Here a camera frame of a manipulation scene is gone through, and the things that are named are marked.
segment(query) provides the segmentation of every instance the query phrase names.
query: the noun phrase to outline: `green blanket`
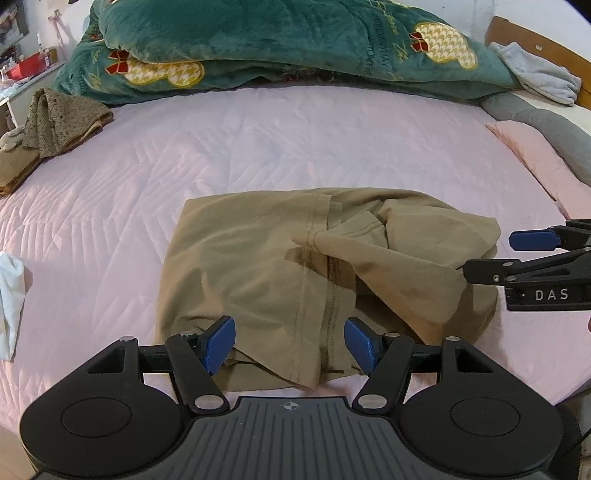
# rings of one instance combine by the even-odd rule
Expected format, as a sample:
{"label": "green blanket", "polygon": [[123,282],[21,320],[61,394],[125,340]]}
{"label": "green blanket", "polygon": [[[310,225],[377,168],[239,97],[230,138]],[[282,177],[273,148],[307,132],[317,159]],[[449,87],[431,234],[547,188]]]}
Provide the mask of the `green blanket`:
{"label": "green blanket", "polygon": [[519,85],[484,45],[397,2],[95,0],[55,88],[113,105],[295,80],[459,100]]}

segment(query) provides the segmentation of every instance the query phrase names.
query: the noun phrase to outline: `bed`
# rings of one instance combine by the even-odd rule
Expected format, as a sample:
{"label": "bed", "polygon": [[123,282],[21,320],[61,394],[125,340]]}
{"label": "bed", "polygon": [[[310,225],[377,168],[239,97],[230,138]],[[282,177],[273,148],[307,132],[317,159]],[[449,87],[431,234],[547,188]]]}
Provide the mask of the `bed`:
{"label": "bed", "polygon": [[[124,335],[154,338],[160,268],[185,200],[248,190],[371,186],[420,190],[514,230],[564,222],[554,201],[486,128],[483,109],[349,86],[249,87],[125,105],[74,151],[0,200],[4,250],[26,266],[12,362],[0,365],[0,426]],[[589,312],[508,312],[476,346],[558,403],[591,379]],[[360,375],[315,390],[355,396]],[[433,382],[415,375],[410,393]],[[159,375],[147,383],[170,393]],[[228,393],[234,400],[239,393]]]}

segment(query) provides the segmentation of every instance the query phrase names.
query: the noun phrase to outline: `brown towel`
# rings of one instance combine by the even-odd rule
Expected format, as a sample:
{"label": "brown towel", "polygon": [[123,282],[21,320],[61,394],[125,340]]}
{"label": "brown towel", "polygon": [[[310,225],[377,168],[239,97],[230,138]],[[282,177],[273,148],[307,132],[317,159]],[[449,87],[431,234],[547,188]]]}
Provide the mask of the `brown towel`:
{"label": "brown towel", "polygon": [[41,163],[39,150],[17,146],[0,151],[0,196],[10,195]]}
{"label": "brown towel", "polygon": [[461,269],[492,256],[499,235],[495,219],[403,190],[188,200],[164,260],[157,341],[233,316],[235,349],[216,376],[225,390],[313,387],[355,372],[343,340],[351,315],[429,344],[474,341],[497,290],[467,284]]}
{"label": "brown towel", "polygon": [[22,144],[37,148],[41,158],[54,157],[77,147],[111,120],[113,113],[96,100],[42,87],[33,95]]}

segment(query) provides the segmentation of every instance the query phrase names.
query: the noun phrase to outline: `red box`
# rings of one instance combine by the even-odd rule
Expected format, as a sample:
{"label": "red box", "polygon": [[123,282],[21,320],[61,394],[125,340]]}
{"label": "red box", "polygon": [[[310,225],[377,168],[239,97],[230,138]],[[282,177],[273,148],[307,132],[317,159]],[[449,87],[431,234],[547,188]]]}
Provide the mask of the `red box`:
{"label": "red box", "polygon": [[45,69],[45,59],[39,53],[35,53],[8,70],[8,78],[17,82],[31,75],[39,75]]}

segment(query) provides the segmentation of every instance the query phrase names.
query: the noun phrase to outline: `wall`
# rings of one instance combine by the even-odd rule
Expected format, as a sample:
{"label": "wall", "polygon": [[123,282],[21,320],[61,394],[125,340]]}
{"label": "wall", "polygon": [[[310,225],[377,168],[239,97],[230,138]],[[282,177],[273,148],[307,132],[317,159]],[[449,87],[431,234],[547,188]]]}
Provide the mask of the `wall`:
{"label": "wall", "polygon": [[[92,0],[78,0],[73,5],[67,5],[67,0],[51,1],[62,12],[61,36],[69,54],[82,36],[82,25]],[[56,45],[57,39],[47,21],[51,13],[47,0],[24,0],[24,3],[31,33],[21,41],[21,50],[28,56],[38,49],[37,31],[41,32],[45,46]],[[591,25],[566,0],[403,0],[403,3],[433,12],[480,41],[484,40],[493,15],[499,15],[591,60]]]}
{"label": "wall", "polygon": [[591,61],[591,25],[566,0],[495,0],[495,15]]}

